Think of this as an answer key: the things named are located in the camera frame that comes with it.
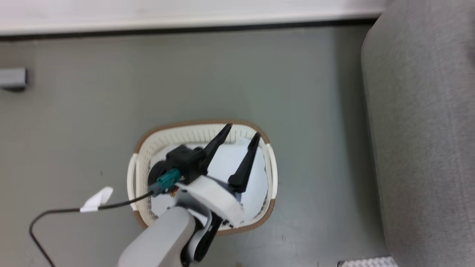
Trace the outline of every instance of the laundry basket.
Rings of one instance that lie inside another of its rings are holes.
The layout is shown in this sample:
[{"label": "laundry basket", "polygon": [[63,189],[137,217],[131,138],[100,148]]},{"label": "laundry basket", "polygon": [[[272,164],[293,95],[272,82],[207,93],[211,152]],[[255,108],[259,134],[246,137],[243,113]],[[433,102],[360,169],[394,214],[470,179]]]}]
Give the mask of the laundry basket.
[{"label": "laundry basket", "polygon": [[[267,176],[267,196],[262,209],[252,220],[239,227],[230,228],[222,225],[218,235],[228,235],[249,231],[262,225],[274,209],[277,195],[277,164],[272,146],[266,133],[259,127],[240,120],[201,120],[183,122],[157,127],[146,133],[137,143],[127,171],[127,193],[130,200],[144,195],[148,190],[148,173],[152,157],[161,149],[171,144],[208,143],[226,124],[233,124],[226,143],[235,143],[240,137],[252,138],[259,132],[259,147],[265,159]],[[151,197],[131,204],[135,218],[145,229],[159,219],[152,212]]]}]

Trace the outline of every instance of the black cable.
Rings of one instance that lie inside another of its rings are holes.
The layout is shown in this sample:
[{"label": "black cable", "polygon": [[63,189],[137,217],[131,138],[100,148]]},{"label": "black cable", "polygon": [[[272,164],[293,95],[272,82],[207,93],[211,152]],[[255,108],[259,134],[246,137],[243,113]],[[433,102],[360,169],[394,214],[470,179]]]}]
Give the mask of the black cable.
[{"label": "black cable", "polygon": [[[131,204],[131,203],[134,203],[134,202],[143,200],[144,198],[150,197],[151,195],[153,195],[153,191],[150,191],[150,192],[146,193],[145,195],[140,196],[140,197],[138,197],[138,198],[135,198],[135,199],[133,199],[133,200],[124,201],[124,202],[120,202],[120,203],[117,203],[117,204],[99,206],[99,207],[97,208],[97,210],[108,210],[108,209],[114,209],[114,208],[123,207],[123,206],[129,205],[129,204]],[[80,210],[80,208],[60,209],[60,210],[47,210],[47,211],[42,212],[42,213],[39,214],[38,216],[36,216],[36,218],[34,218],[34,219],[31,221],[31,223],[30,223],[29,234],[30,234],[31,240],[33,240],[33,242],[35,243],[35,245],[38,247],[39,251],[43,254],[43,256],[45,257],[45,259],[48,261],[49,265],[51,265],[51,267],[55,267],[55,264],[53,263],[53,261],[52,261],[51,258],[49,257],[48,253],[46,253],[46,251],[45,251],[45,249],[42,247],[42,245],[39,243],[38,239],[36,239],[35,234],[33,234],[33,226],[35,225],[35,223],[36,223],[39,219],[41,219],[42,217],[44,217],[44,216],[46,216],[46,215],[48,215],[48,214],[71,213],[71,212],[81,212],[81,210]]]}]

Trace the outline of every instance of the gray sofa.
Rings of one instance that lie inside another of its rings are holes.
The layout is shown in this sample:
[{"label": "gray sofa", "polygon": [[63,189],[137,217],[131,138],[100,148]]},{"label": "gray sofa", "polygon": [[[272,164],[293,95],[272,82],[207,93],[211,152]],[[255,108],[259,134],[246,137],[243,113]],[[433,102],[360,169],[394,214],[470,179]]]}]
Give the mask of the gray sofa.
[{"label": "gray sofa", "polygon": [[475,267],[475,0],[394,0],[362,50],[399,267]]}]

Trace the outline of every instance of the floor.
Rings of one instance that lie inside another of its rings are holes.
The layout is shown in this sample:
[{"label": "floor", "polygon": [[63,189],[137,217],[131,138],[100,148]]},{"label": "floor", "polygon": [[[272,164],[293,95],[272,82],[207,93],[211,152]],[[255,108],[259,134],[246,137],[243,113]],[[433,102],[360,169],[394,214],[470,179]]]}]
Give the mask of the floor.
[{"label": "floor", "polygon": [[[335,267],[387,255],[360,75],[369,28],[1,43],[0,67],[27,67],[31,84],[0,90],[2,265],[46,266],[27,235],[34,216],[78,207],[104,186],[111,203],[125,200],[140,136],[204,118],[261,126],[279,191],[264,225],[216,238],[200,266]],[[36,227],[58,267],[114,266],[140,232],[128,207]]]}]

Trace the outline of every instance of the brown basket rim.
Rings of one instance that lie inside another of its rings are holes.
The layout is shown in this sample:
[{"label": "brown basket rim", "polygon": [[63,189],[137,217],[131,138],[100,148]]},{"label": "brown basket rim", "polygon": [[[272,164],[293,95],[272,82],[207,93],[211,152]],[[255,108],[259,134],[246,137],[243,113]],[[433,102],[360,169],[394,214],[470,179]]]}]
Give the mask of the brown basket rim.
[{"label": "brown basket rim", "polygon": [[[267,134],[259,126],[255,125],[254,123],[248,122],[248,121],[236,120],[236,119],[193,120],[193,121],[185,121],[185,122],[179,122],[179,123],[174,123],[174,124],[166,124],[166,125],[158,126],[158,127],[155,127],[153,129],[151,129],[150,131],[148,131],[146,134],[144,134],[140,138],[137,145],[135,146],[134,153],[139,153],[140,148],[143,145],[143,143],[145,142],[145,140],[155,132],[158,132],[158,131],[161,131],[161,130],[166,130],[166,129],[171,129],[171,128],[176,128],[176,127],[191,126],[191,125],[197,125],[197,124],[242,124],[242,125],[246,125],[246,126],[249,126],[249,127],[253,128],[254,130],[256,130],[261,135],[262,139],[264,140],[264,143],[266,143],[266,144],[270,143]],[[275,202],[276,202],[275,199],[270,200],[269,207],[268,207],[266,213],[257,222],[255,222],[253,224],[250,224],[250,225],[247,225],[247,226],[239,227],[239,228],[218,231],[217,236],[226,236],[226,235],[230,235],[230,234],[237,234],[237,233],[247,232],[247,231],[250,231],[252,229],[255,229],[255,228],[261,226],[270,217],[270,215],[272,213],[272,210],[274,210]],[[137,222],[139,223],[139,225],[144,230],[147,229],[148,226],[143,221],[143,219],[140,215],[140,212],[138,210],[135,210],[133,212],[133,214],[134,214],[135,218],[137,219]]]}]

